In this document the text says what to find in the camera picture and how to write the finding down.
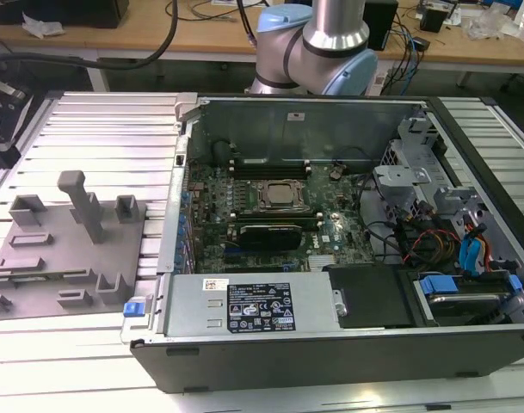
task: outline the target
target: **motherboard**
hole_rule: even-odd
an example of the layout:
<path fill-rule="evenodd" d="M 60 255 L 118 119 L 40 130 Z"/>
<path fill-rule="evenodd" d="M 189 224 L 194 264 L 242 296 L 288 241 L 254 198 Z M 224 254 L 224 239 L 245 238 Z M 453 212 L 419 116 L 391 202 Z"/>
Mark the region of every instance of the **motherboard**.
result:
<path fill-rule="evenodd" d="M 373 262 L 354 210 L 354 182 L 336 163 L 295 170 L 191 164 L 194 271 L 320 271 Z"/>

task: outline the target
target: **3d printed holder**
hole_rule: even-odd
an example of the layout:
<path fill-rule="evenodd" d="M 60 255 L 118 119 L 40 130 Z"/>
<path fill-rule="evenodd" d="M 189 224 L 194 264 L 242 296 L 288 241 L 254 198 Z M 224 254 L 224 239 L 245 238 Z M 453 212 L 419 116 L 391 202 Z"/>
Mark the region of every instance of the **3d printed holder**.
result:
<path fill-rule="evenodd" d="M 17 196 L 0 249 L 0 318 L 121 311 L 133 295 L 146 205 L 99 202 L 81 170 L 59 176 L 71 205 Z"/>

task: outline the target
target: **black hose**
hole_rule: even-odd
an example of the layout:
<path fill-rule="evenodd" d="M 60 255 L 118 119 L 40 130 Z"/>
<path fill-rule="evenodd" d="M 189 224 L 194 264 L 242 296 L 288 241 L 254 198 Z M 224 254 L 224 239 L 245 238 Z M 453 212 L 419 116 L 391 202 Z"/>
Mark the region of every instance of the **black hose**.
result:
<path fill-rule="evenodd" d="M 0 62 L 11 62 L 11 61 L 29 61 L 29 62 L 44 62 L 53 63 L 55 65 L 69 65 L 78 67 L 87 67 L 90 69 L 103 69 L 110 71 L 133 71 L 141 67 L 150 65 L 156 61 L 160 56 L 166 52 L 166 49 L 170 46 L 172 40 L 176 36 L 177 31 L 177 1 L 172 3 L 172 20 L 170 24 L 170 30 L 166 39 L 160 45 L 160 47 L 149 57 L 140 59 L 133 64 L 122 64 L 122 63 L 100 63 L 93 62 L 90 60 L 82 60 L 79 58 L 65 58 L 60 56 L 50 56 L 47 54 L 40 53 L 13 53 L 13 54 L 1 54 Z"/>

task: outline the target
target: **red wire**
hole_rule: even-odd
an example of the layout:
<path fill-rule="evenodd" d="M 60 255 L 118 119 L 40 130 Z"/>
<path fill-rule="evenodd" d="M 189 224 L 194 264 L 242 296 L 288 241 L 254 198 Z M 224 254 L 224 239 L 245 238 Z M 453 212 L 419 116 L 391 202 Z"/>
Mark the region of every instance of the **red wire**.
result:
<path fill-rule="evenodd" d="M 422 237 L 424 237 L 424 235 L 426 235 L 426 234 L 434 234 L 435 232 L 441 232 L 441 233 L 443 233 L 443 234 L 447 234 L 447 235 L 453 237 L 453 239 L 454 239 L 456 242 L 460 243 L 459 237 L 457 237 L 457 235 L 454 234 L 453 232 L 445 231 L 445 230 L 440 230 L 440 229 L 438 229 L 438 230 L 429 229 L 429 230 L 426 230 L 425 232 L 423 232 L 422 234 L 420 234 L 420 235 L 418 236 L 418 238 L 416 239 L 415 243 L 413 244 L 413 246 L 412 246 L 410 249 L 413 250 L 413 249 L 418 245 L 418 243 L 421 242 Z M 410 257 L 410 254 L 407 254 L 407 255 L 404 257 L 404 259 L 403 259 L 403 263 L 405 263 L 409 257 Z"/>

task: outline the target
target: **black box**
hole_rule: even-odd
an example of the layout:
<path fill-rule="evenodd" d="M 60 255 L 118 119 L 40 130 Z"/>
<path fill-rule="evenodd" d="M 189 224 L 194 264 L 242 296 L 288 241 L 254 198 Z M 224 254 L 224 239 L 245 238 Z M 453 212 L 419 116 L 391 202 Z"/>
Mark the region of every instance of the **black box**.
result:
<path fill-rule="evenodd" d="M 0 6 L 0 24 L 21 24 L 22 13 L 63 26 L 117 28 L 129 0 L 20 0 Z"/>
<path fill-rule="evenodd" d="M 428 4 L 422 12 L 420 29 L 425 32 L 439 33 L 448 14 L 449 10 L 444 6 L 440 4 Z"/>
<path fill-rule="evenodd" d="M 301 3 L 311 6 L 311 0 L 286 0 L 286 3 Z M 397 9 L 398 0 L 367 0 L 363 20 L 370 30 L 368 35 L 369 49 L 384 50 Z"/>

